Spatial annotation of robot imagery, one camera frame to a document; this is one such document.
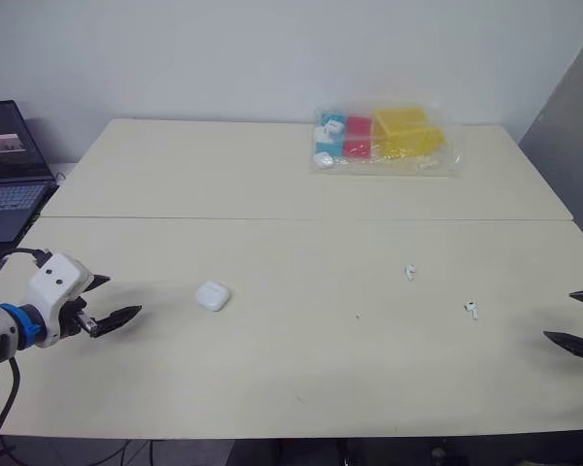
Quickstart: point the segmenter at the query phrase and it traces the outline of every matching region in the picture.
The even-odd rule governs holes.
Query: floor
[[[15,446],[0,466],[515,466],[583,465],[583,431],[449,438],[287,439],[287,440],[125,440],[5,437]],[[446,455],[432,459],[432,450]]]

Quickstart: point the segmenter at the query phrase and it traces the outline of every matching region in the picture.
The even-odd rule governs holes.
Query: white wall
[[[0,0],[0,99],[51,160],[111,117],[304,120],[439,103],[527,131],[583,45],[583,0]]]

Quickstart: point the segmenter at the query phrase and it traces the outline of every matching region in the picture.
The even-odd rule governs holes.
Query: white table
[[[308,162],[302,170],[289,162],[304,156],[307,129],[110,124],[23,243],[65,251],[111,275],[86,298],[96,316],[132,304],[144,310],[97,341],[79,335],[23,352],[21,392],[5,433],[245,438],[583,429],[583,359],[542,335],[583,337],[583,304],[567,297],[583,289],[583,235],[502,129],[463,130],[469,142],[496,146],[485,159],[470,155],[453,180],[311,174]],[[206,150],[203,141],[216,132],[229,147],[234,136],[241,157],[214,162],[212,152],[190,149]],[[296,152],[264,165],[260,150],[255,157],[247,150],[273,132],[278,147]],[[171,156],[180,135],[189,136],[188,148]],[[146,144],[156,138],[159,163]],[[174,159],[182,170],[169,166]],[[231,164],[235,176],[217,164]],[[179,172],[189,183],[171,183]],[[304,189],[290,197],[293,183]],[[355,197],[351,185],[362,188]],[[175,190],[181,199],[167,198]],[[197,198],[200,190],[209,195]],[[280,212],[257,196],[261,190]],[[312,202],[316,193],[321,202]],[[400,202],[380,197],[398,194]],[[403,273],[410,263],[418,270],[413,282]],[[14,257],[0,275],[0,301],[17,303],[33,272]],[[207,280],[233,291],[217,314],[193,300]],[[469,300],[479,304],[477,321],[463,309]],[[9,382],[0,367],[0,406]]]
[[[44,216],[571,219],[500,126],[459,131],[458,178],[311,171],[309,124],[112,121]]]

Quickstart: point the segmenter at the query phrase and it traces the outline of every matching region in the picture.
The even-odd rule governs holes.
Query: clear plastic bag
[[[313,166],[324,173],[454,176],[453,126],[416,104],[345,105],[317,112]]]

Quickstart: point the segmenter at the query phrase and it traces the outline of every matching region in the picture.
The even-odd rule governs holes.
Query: yellow box
[[[373,115],[373,144],[383,158],[427,155],[445,143],[443,132],[428,123],[421,107],[376,110]]]

